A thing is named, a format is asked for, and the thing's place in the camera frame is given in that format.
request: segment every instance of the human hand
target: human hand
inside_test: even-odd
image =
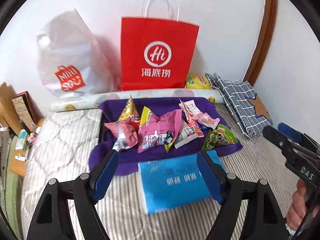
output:
[[[302,179],[299,179],[297,182],[297,191],[292,196],[292,204],[287,213],[287,224],[293,230],[298,229],[302,219],[307,213],[307,207],[303,197],[306,190],[306,184]],[[316,216],[318,210],[319,206],[316,206],[313,210],[313,217]]]

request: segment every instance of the quilted mattress cover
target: quilted mattress cover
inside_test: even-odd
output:
[[[268,180],[285,215],[298,178],[285,168],[285,158],[280,150],[261,136],[252,140],[245,138],[225,106],[216,105],[216,108],[244,146],[241,151],[221,158],[228,172],[243,180]],[[21,218],[25,239],[48,180],[68,181],[89,172],[88,158],[98,143],[101,115],[100,109],[52,112],[44,121],[30,153],[23,182]],[[216,201],[207,198],[147,216],[143,212],[140,193],[137,173],[112,179],[105,197],[95,206],[110,239],[205,239],[220,209]],[[243,201],[232,239],[238,239],[241,234],[246,205]],[[73,201],[69,201],[69,209],[76,238],[82,240]]]

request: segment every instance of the green cloth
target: green cloth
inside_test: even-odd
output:
[[[23,178],[12,171],[9,171],[10,161],[14,158],[14,150],[17,144],[17,136],[14,136],[10,144],[9,163],[7,166],[5,207],[7,210],[7,220],[18,240],[23,240],[21,223],[21,190]]]

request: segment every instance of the green snack package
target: green snack package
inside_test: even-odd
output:
[[[210,131],[205,138],[202,146],[203,150],[211,150],[215,147],[220,147],[237,142],[233,132],[223,124],[218,124],[217,129]]]

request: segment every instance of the white plastic bag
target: white plastic bag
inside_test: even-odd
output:
[[[76,10],[51,20],[37,44],[42,84],[56,98],[116,90],[107,59]]]

